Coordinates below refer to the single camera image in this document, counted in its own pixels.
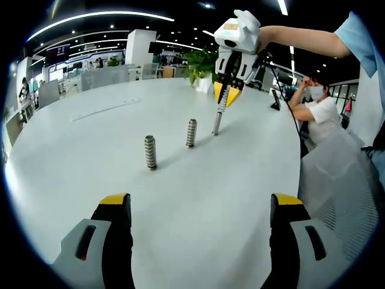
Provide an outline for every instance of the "metal rod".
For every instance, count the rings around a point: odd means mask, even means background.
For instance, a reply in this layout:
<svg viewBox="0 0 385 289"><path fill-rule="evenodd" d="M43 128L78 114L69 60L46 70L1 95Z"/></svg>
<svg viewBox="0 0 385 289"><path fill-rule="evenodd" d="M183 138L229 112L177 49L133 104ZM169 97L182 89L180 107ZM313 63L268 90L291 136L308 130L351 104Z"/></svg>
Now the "metal rod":
<svg viewBox="0 0 385 289"><path fill-rule="evenodd" d="M150 170L156 170L158 165L156 164L155 139L152 135L148 135L144 139L144 150L146 151L147 167Z"/></svg>
<svg viewBox="0 0 385 289"><path fill-rule="evenodd" d="M186 141L186 147L188 148L193 148L195 145L197 125L198 123L195 119L190 119L190 121L188 122L187 141Z"/></svg>
<svg viewBox="0 0 385 289"><path fill-rule="evenodd" d="M217 112L217 117L215 118L215 123L214 123L214 129L212 131L213 135L218 135L219 125L221 124L221 119L222 119L222 113Z"/></svg>

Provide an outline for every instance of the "face mask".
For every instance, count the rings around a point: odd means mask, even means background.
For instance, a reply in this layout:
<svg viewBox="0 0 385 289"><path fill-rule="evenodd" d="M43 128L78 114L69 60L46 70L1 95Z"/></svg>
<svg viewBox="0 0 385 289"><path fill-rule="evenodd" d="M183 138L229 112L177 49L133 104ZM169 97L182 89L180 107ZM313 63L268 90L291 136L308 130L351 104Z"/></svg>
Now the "face mask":
<svg viewBox="0 0 385 289"><path fill-rule="evenodd" d="M319 86L309 86L310 95L314 101L318 101L324 97L324 87L322 85Z"/></svg>

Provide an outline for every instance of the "green leaves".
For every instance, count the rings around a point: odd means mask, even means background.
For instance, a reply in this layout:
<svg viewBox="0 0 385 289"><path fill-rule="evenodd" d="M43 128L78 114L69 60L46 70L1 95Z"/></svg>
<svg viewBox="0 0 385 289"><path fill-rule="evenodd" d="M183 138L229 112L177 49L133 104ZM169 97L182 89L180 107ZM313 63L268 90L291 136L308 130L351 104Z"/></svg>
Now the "green leaves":
<svg viewBox="0 0 385 289"><path fill-rule="evenodd" d="M186 78L187 70L191 85L197 78L205 78L212 73L213 82L217 78L215 74L215 62L218 58L218 51L209 53L208 50L194 51L183 55L188 61L188 67L184 70Z"/></svg>

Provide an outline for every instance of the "white pillar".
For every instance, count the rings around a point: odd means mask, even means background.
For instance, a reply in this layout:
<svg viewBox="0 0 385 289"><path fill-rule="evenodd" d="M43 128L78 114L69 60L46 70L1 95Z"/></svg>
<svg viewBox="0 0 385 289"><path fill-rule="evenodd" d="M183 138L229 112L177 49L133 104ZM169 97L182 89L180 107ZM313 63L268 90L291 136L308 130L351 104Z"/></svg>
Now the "white pillar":
<svg viewBox="0 0 385 289"><path fill-rule="evenodd" d="M20 106L20 103L19 103L19 100L18 100L18 97L19 97L19 93L22 89L22 80L24 77L26 77L26 71L27 69L31 66L32 64L32 57L26 57L24 58L22 61L19 62L19 64L17 65L17 74L16 74L16 97L17 97L17 104L18 106Z"/></svg>
<svg viewBox="0 0 385 289"><path fill-rule="evenodd" d="M365 146L371 146L381 128L382 119L378 72L370 78L361 66L359 89L356 101L353 102L348 130L362 139Z"/></svg>
<svg viewBox="0 0 385 289"><path fill-rule="evenodd" d="M156 39L156 31L136 29L127 38L125 64L141 66L152 63L153 53L149 53L150 42Z"/></svg>

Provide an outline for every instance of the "potted plant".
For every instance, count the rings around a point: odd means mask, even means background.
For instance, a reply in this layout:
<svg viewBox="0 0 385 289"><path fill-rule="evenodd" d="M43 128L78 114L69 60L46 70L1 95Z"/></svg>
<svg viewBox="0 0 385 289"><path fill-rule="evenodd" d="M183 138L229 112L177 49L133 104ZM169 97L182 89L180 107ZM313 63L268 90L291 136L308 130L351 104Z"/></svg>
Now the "potted plant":
<svg viewBox="0 0 385 289"><path fill-rule="evenodd" d="M185 76L188 72L191 86L200 92L211 93L214 91L212 84L217 79L215 62L218 58L218 52L211 52L207 49L196 50L183 55L183 57L188 61Z"/></svg>
<svg viewBox="0 0 385 289"><path fill-rule="evenodd" d="M118 66L118 65L119 65L119 61L117 61L115 57L111 57L107 62L107 66Z"/></svg>

